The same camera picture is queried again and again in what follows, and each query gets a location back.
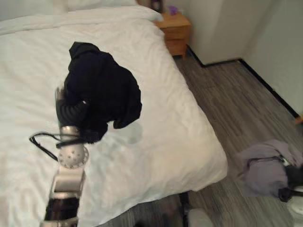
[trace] floor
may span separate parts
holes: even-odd
[[[237,181],[237,153],[268,139],[303,150],[302,133],[293,116],[239,62],[201,68],[188,54],[175,58],[189,89],[206,113],[229,164],[228,176],[199,192],[189,192],[194,208],[203,208],[215,227],[291,227],[286,205],[274,198],[246,198]],[[100,227],[180,227],[177,195],[139,204]]]

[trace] pillow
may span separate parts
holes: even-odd
[[[95,9],[100,7],[136,6],[136,0],[68,0],[68,10]]]
[[[1,0],[0,21],[31,15],[54,15],[67,11],[67,0]]]

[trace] clothing pile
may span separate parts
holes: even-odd
[[[243,161],[243,195],[273,196],[287,202],[303,185],[303,156],[285,142],[270,140],[239,154]]]
[[[76,126],[86,142],[99,141],[110,121],[114,121],[115,129],[121,129],[140,117],[141,91],[129,70],[90,43],[75,42],[70,55],[64,105],[82,108],[80,112],[85,116]]]

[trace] black cloth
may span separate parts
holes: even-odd
[[[90,43],[74,42],[70,55],[64,96],[69,105],[89,103],[80,125],[83,137],[96,142],[106,133],[108,122],[121,129],[140,117],[141,91],[129,70]]]

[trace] white wall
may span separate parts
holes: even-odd
[[[163,0],[164,7],[173,5],[173,6],[178,7],[179,9],[183,9],[183,10],[185,10],[187,8],[189,1],[190,0]],[[150,6],[151,0],[141,0],[140,2],[142,5]]]
[[[277,1],[243,58],[297,113],[303,113],[303,1]]]
[[[243,56],[259,21],[275,0],[191,0],[190,47],[202,63]]]

